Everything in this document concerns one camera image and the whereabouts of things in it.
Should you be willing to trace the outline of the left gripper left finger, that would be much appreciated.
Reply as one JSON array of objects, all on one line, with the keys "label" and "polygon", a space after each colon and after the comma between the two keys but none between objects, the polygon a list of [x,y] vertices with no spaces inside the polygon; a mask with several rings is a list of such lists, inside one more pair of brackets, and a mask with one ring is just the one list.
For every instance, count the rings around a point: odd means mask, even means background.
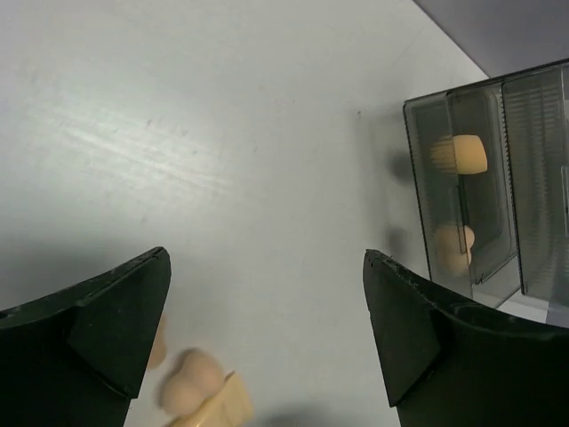
[{"label": "left gripper left finger", "polygon": [[148,250],[1,313],[3,426],[121,426],[138,398],[171,283]]}]

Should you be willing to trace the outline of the clear acrylic organizer box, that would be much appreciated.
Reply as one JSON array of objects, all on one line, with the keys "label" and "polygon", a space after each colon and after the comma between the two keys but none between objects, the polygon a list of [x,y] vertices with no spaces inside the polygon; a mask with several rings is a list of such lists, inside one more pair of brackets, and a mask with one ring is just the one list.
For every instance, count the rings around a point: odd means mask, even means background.
[{"label": "clear acrylic organizer box", "polygon": [[[568,324],[568,63],[558,60],[407,100],[403,106],[429,277],[484,305]],[[433,145],[482,140],[484,173],[436,168]],[[475,233],[466,276],[441,275],[434,234]]]}]

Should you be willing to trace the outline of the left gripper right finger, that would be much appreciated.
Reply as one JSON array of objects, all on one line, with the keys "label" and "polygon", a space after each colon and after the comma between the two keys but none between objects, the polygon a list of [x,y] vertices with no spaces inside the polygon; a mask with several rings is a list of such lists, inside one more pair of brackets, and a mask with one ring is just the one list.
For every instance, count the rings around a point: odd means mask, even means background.
[{"label": "left gripper right finger", "polygon": [[365,299],[403,426],[565,426],[568,332],[448,290],[378,250]]}]

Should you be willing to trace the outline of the beige makeup sponge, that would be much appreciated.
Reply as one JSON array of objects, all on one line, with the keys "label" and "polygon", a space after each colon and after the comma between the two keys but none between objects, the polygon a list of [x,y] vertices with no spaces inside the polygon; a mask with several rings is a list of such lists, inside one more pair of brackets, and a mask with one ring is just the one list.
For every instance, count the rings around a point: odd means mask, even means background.
[{"label": "beige makeup sponge", "polygon": [[166,316],[163,314],[156,329],[153,346],[148,358],[147,370],[156,369],[164,362],[167,354],[167,346],[164,338],[166,323]]},{"label": "beige makeup sponge", "polygon": [[433,165],[446,173],[471,175],[488,168],[485,147],[477,135],[451,136],[436,142],[430,149]]},{"label": "beige makeup sponge", "polygon": [[224,383],[220,362],[204,350],[190,349],[164,384],[161,408],[169,415],[190,415],[219,392]]},{"label": "beige makeup sponge", "polygon": [[445,223],[436,228],[434,239],[438,273],[450,277],[468,275],[476,239],[472,228]]}]

